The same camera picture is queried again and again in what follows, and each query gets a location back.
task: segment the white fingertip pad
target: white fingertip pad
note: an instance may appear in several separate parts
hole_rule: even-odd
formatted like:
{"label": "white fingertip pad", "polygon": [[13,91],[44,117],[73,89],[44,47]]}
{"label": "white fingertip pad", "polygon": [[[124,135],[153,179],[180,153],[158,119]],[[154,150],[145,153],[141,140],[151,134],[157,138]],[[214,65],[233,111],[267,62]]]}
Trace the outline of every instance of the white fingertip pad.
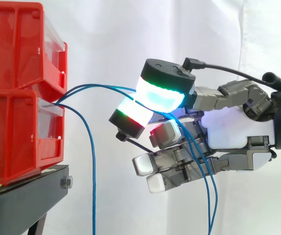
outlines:
{"label": "white fingertip pad", "polygon": [[147,184],[151,193],[164,192],[164,180],[162,174],[157,173],[147,177]]}
{"label": "white fingertip pad", "polygon": [[173,141],[177,141],[181,137],[181,131],[179,129],[179,126],[174,119],[169,120],[169,122],[171,123],[172,129],[174,131]]}
{"label": "white fingertip pad", "polygon": [[254,153],[253,154],[253,166],[254,170],[257,170],[268,163],[271,159],[271,153]]}
{"label": "white fingertip pad", "polygon": [[148,154],[143,154],[134,158],[134,164],[138,175],[149,175],[154,172],[154,168]]}

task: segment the black connector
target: black connector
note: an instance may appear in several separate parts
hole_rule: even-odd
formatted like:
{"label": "black connector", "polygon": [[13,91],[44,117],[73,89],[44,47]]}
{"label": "black connector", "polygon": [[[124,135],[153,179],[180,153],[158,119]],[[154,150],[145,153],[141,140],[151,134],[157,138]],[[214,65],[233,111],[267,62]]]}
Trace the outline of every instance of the black connector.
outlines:
{"label": "black connector", "polygon": [[192,70],[202,70],[206,67],[206,62],[199,61],[196,59],[186,58],[182,67],[190,72]]}
{"label": "black connector", "polygon": [[276,76],[274,73],[266,72],[262,76],[262,80],[267,82],[269,84],[269,87],[271,87],[272,89],[279,92],[281,91],[281,78]]}

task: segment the robotic hand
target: robotic hand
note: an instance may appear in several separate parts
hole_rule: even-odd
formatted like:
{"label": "robotic hand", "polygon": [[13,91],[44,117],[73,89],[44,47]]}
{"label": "robotic hand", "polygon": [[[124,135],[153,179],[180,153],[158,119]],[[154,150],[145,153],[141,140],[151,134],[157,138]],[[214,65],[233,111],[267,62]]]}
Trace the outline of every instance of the robotic hand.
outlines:
{"label": "robotic hand", "polygon": [[[190,72],[204,68],[233,72],[249,80],[232,81],[217,90],[196,87],[195,76]],[[177,104],[172,94],[159,95],[152,90],[144,92],[138,86],[136,96],[138,93],[142,95],[135,98],[148,107],[150,101],[155,100],[154,107],[161,112],[170,112],[179,106],[172,113],[179,119],[186,118],[183,125],[197,142],[213,174],[227,170],[256,170],[277,156],[271,147],[281,149],[281,79],[273,73],[266,73],[262,80],[258,80],[238,71],[189,58],[182,66],[148,59],[141,80],[165,92],[183,95],[181,103]],[[256,82],[277,92],[269,97]],[[161,102],[167,102],[170,109],[159,110],[160,106],[157,105]],[[143,111],[138,112],[133,112],[133,116],[141,115]],[[118,127],[117,138],[121,141],[131,142],[130,138],[137,139],[144,130],[143,126],[120,110],[116,110],[109,121]],[[174,120],[167,120],[159,114],[154,114],[150,122],[161,122],[149,137],[153,147],[159,147],[160,151],[151,152],[143,148],[148,153],[133,159],[136,174],[149,175],[149,191],[163,192],[203,178],[196,161],[192,159],[181,127]],[[208,175],[206,164],[194,145],[193,151]],[[218,158],[214,156],[216,152],[226,154]]]}

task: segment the blue cable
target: blue cable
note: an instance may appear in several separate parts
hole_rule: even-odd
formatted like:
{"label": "blue cable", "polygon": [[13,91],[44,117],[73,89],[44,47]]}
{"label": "blue cable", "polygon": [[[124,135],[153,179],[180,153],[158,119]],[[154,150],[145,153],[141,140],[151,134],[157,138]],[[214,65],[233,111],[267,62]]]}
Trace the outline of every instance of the blue cable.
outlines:
{"label": "blue cable", "polygon": [[[73,89],[69,90],[66,94],[64,94],[64,95],[56,102],[56,104],[59,104],[60,102],[62,102],[62,101],[65,100],[66,98],[68,98],[68,97],[70,97],[70,96],[72,96],[72,95],[74,95],[74,94],[76,94],[76,93],[78,93],[78,92],[80,92],[80,91],[82,91],[82,90],[91,88],[91,87],[103,87],[103,88],[106,88],[106,89],[109,89],[109,90],[113,90],[113,91],[119,92],[120,94],[122,94],[122,95],[128,97],[128,98],[131,99],[131,100],[133,100],[133,98],[132,98],[130,95],[128,95],[128,94],[126,94],[126,93],[124,93],[124,92],[122,92],[122,91],[120,91],[120,90],[118,90],[118,89],[124,89],[124,90],[129,90],[129,91],[135,92],[134,89],[130,89],[130,88],[126,88],[126,87],[108,86],[108,85],[100,85],[100,84],[84,84],[84,85],[80,85],[80,86],[74,87]],[[144,107],[144,108],[146,108],[146,109],[148,109],[148,110],[151,110],[151,109],[147,108],[146,106],[144,106],[143,104],[141,104],[140,102],[138,102],[137,100],[135,100],[135,102],[138,103],[139,105],[141,105],[142,107]],[[211,233],[211,231],[212,231],[213,223],[214,223],[214,218],[215,218],[216,209],[217,209],[217,201],[218,201],[217,188],[216,188],[216,184],[215,184],[214,178],[213,178],[213,176],[212,176],[212,171],[211,171],[211,169],[210,169],[210,166],[209,166],[209,164],[208,164],[208,162],[207,162],[205,156],[203,155],[202,151],[200,150],[198,144],[196,143],[195,139],[192,137],[192,135],[190,134],[190,132],[182,125],[182,123],[181,123],[173,114],[165,114],[165,113],[161,113],[161,112],[156,112],[156,111],[154,111],[154,110],[151,110],[151,111],[153,111],[153,112],[155,112],[155,113],[158,113],[158,114],[160,114],[160,115],[162,115],[162,116],[164,116],[164,117],[166,117],[166,118],[168,118],[168,119],[174,119],[174,120],[177,122],[177,124],[178,124],[179,126],[181,126],[181,128],[182,128],[183,131],[184,131],[184,134],[185,134],[185,136],[186,136],[186,138],[187,138],[187,141],[188,141],[190,150],[191,150],[191,152],[192,152],[193,158],[194,158],[194,160],[196,161],[196,163],[197,163],[199,169],[201,170],[202,175],[203,175],[204,180],[205,180],[205,183],[206,183],[207,196],[208,196],[208,219],[209,219],[209,221],[208,221],[208,226],[209,226],[209,232],[208,232],[208,234],[210,235],[210,233]],[[213,187],[214,187],[214,191],[215,191],[216,200],[215,200],[215,207],[214,207],[214,212],[213,212],[213,216],[212,216],[211,223],[210,223],[210,192],[209,192],[209,185],[208,185],[208,182],[207,182],[207,179],[206,179],[206,175],[205,175],[205,173],[204,173],[204,171],[203,171],[203,169],[202,169],[202,167],[201,167],[201,165],[200,165],[200,163],[199,163],[199,161],[198,161],[196,155],[194,154],[194,151],[193,151],[193,149],[192,149],[192,145],[191,145],[189,139],[191,139],[191,140],[193,141],[193,143],[194,143],[194,145],[195,145],[197,151],[199,152],[200,156],[202,157],[203,161],[205,162],[206,168],[207,168],[207,170],[208,170],[208,172],[209,172],[209,175],[210,175],[211,180],[212,180],[212,183],[213,183]]]}
{"label": "blue cable", "polygon": [[213,215],[212,215],[212,220],[211,220],[211,224],[210,224],[210,230],[209,230],[209,235],[212,231],[212,227],[213,227],[213,223],[214,223],[214,218],[215,218],[215,215],[216,215],[216,211],[217,211],[217,207],[218,207],[218,190],[217,190],[217,186],[215,184],[215,181],[214,181],[214,178],[213,178],[213,175],[212,175],[212,171],[211,171],[211,168],[209,166],[209,163],[207,161],[207,159],[205,158],[204,154],[202,153],[201,149],[199,148],[198,144],[196,143],[195,139],[193,138],[193,136],[191,135],[191,133],[183,126],[183,124],[173,115],[173,114],[170,114],[171,117],[176,121],[176,123],[184,130],[184,133],[186,132],[185,136],[187,138],[187,136],[189,138],[187,138],[187,140],[191,139],[197,149],[197,151],[199,152],[200,156],[202,157],[203,161],[205,162],[205,165],[206,165],[206,168],[207,168],[207,171],[211,177],[211,181],[213,183],[213,187],[214,187],[214,192],[215,192],[215,205],[214,205],[214,211],[213,211]]}
{"label": "blue cable", "polygon": [[78,111],[76,111],[75,109],[73,109],[72,107],[70,107],[68,105],[64,105],[64,104],[56,104],[56,105],[67,108],[67,109],[73,111],[74,113],[76,113],[84,122],[88,135],[90,137],[92,156],[93,156],[93,235],[96,235],[96,155],[95,155],[95,146],[94,146],[93,135],[92,135],[92,132],[91,132],[85,118]]}
{"label": "blue cable", "polygon": [[71,90],[67,91],[60,99],[58,99],[58,101],[56,102],[57,104],[61,103],[63,100],[69,98],[70,96],[82,91],[82,90],[85,90],[85,89],[88,89],[88,88],[91,88],[91,87],[111,87],[111,88],[114,88],[114,89],[122,89],[122,90],[128,90],[128,91],[132,91],[132,92],[136,92],[135,89],[132,89],[132,88],[128,88],[128,87],[119,87],[119,86],[110,86],[110,85],[101,85],[101,84],[82,84],[82,85],[79,85],[79,86],[76,86],[76,87],[73,87]]}

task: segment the black cable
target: black cable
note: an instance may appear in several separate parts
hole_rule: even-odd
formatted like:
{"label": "black cable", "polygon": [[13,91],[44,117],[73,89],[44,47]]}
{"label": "black cable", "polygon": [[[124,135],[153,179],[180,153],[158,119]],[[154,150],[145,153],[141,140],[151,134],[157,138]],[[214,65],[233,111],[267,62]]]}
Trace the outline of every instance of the black cable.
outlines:
{"label": "black cable", "polygon": [[221,71],[225,71],[225,72],[230,72],[233,74],[236,74],[238,76],[241,77],[245,77],[248,80],[257,82],[259,84],[262,84],[264,86],[270,87],[276,91],[281,91],[281,78],[276,76],[274,73],[272,72],[267,72],[263,75],[262,80],[257,79],[255,77],[252,77],[246,73],[237,71],[237,70],[233,70],[224,66],[220,66],[220,65],[211,65],[211,64],[207,64],[204,61],[199,61],[196,59],[191,59],[191,58],[186,58],[184,63],[183,63],[183,68],[188,70],[188,71],[192,71],[192,70],[200,70],[200,69],[215,69],[215,70],[221,70]]}
{"label": "black cable", "polygon": [[138,148],[141,148],[142,150],[148,152],[148,153],[153,153],[153,151],[151,151],[150,149],[146,148],[145,146],[141,145],[140,143],[137,143],[136,141],[134,140],[131,140],[131,139],[127,139],[126,141],[128,141],[129,143],[137,146]]}
{"label": "black cable", "polygon": [[230,72],[230,73],[234,73],[238,76],[241,76],[241,77],[245,77],[247,78],[248,80],[251,80],[251,81],[254,81],[254,82],[257,82],[259,84],[262,84],[262,85],[265,85],[267,87],[269,87],[270,85],[265,82],[265,81],[262,81],[260,79],[257,79],[255,77],[252,77],[248,74],[245,74],[243,72],[240,72],[240,71],[237,71],[237,70],[233,70],[233,69],[230,69],[230,68],[227,68],[227,67],[224,67],[224,66],[219,66],[219,65],[210,65],[210,64],[205,64],[205,68],[208,68],[208,69],[214,69],[214,70],[221,70],[221,71],[225,71],[225,72]]}

